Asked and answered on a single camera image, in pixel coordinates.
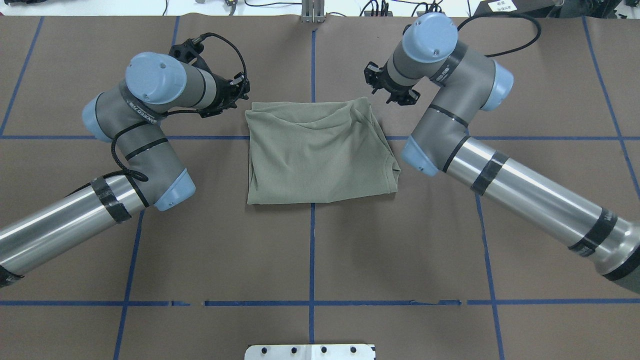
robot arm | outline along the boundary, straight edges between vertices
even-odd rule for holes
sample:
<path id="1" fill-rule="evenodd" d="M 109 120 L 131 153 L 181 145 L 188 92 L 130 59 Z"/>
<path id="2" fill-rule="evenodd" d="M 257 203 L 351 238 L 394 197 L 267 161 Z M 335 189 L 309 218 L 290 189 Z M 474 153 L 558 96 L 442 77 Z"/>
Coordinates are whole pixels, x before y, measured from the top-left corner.
<path id="1" fill-rule="evenodd" d="M 478 110 L 493 110 L 511 91 L 513 76 L 458 41 L 449 18 L 428 13 L 408 27 L 382 67 L 365 79 L 387 102 L 415 104 L 411 89 L 429 78 L 441 89 L 407 139 L 402 158 L 429 176 L 445 172 L 539 225 L 570 250 L 592 260 L 599 274 L 640 293 L 640 229 L 467 135 Z"/>
<path id="2" fill-rule="evenodd" d="M 195 109 L 177 112 L 217 115 L 237 107 L 235 101 L 247 99 L 249 92 L 246 69 L 233 80 L 209 70 L 199 55 L 207 36 L 173 46 L 171 56 L 136 55 L 125 79 L 85 106 L 85 126 L 99 140 L 111 142 L 112 155 L 122 171 L 98 177 L 55 204 L 0 229 L 0 287 L 150 204 L 164 211 L 195 193 L 160 121 L 177 106 Z M 129 167 L 117 158 L 116 146 Z"/>

fabric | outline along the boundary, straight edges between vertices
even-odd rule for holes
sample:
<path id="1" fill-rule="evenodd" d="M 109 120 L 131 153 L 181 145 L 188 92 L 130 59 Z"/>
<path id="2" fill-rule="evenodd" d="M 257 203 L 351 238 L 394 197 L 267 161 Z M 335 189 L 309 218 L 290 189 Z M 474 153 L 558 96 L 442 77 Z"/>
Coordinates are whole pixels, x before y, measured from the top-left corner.
<path id="1" fill-rule="evenodd" d="M 254 102 L 248 204 L 333 202 L 397 191 L 400 167 L 366 97 Z"/>

paper label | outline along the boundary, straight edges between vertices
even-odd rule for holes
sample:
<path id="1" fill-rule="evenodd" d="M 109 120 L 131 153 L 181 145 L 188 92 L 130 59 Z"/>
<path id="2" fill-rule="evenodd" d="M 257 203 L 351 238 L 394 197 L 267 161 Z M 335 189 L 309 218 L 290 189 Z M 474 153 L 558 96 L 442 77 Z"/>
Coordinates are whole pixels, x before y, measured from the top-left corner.
<path id="1" fill-rule="evenodd" d="M 518 10 L 512 0 L 494 1 L 488 5 L 493 12 L 514 12 Z"/>

silver metal tube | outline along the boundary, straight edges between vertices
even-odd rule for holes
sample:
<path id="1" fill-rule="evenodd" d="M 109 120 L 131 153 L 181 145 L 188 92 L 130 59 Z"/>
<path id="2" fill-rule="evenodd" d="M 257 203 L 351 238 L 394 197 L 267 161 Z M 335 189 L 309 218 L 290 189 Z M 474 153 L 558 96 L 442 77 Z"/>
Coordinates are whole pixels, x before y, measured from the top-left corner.
<path id="1" fill-rule="evenodd" d="M 144 209 L 125 176 L 106 181 L 129 214 Z M 24 275 L 115 224 L 89 186 L 0 229 L 0 266 Z"/>
<path id="2" fill-rule="evenodd" d="M 474 187 L 481 174 L 491 173 L 496 150 L 469 138 L 451 161 L 447 174 Z M 482 195 L 540 226 L 569 248 L 578 245 L 597 224 L 605 223 L 613 213 L 547 179 L 513 159 L 498 165 L 497 173 L 485 181 Z M 578 252 L 595 263 L 598 273 L 609 274 L 640 247 L 640 233 L 635 223 L 616 218 L 602 242 Z"/>

gray robot arm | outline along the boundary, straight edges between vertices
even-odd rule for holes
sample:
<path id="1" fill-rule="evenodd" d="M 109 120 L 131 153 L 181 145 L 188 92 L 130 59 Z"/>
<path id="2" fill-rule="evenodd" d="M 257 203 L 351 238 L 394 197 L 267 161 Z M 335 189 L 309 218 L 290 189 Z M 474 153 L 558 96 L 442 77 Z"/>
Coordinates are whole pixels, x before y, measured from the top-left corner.
<path id="1" fill-rule="evenodd" d="M 164 211 L 195 193 L 160 121 L 174 107 L 196 109 L 202 117 L 217 115 L 235 108 L 235 101 L 247 99 L 249 91 L 243 72 L 226 80 L 209 70 L 199 57 L 203 39 L 175 45 L 173 56 L 136 55 L 125 79 L 85 106 L 85 126 L 99 140 L 111 142 L 122 171 L 98 177 L 55 204 L 0 229 L 0 287 L 13 284 L 151 204 Z M 125 155 L 128 167 L 117 158 L 115 147 Z"/>
<path id="2" fill-rule="evenodd" d="M 608 280 L 640 293 L 640 229 L 467 135 L 478 110 L 496 108 L 513 76 L 496 61 L 458 41 L 449 18 L 428 13 L 406 29 L 387 63 L 369 63 L 365 79 L 388 100 L 415 104 L 411 89 L 429 78 L 441 89 L 409 136 L 402 158 L 429 176 L 445 172 L 530 220 Z"/>

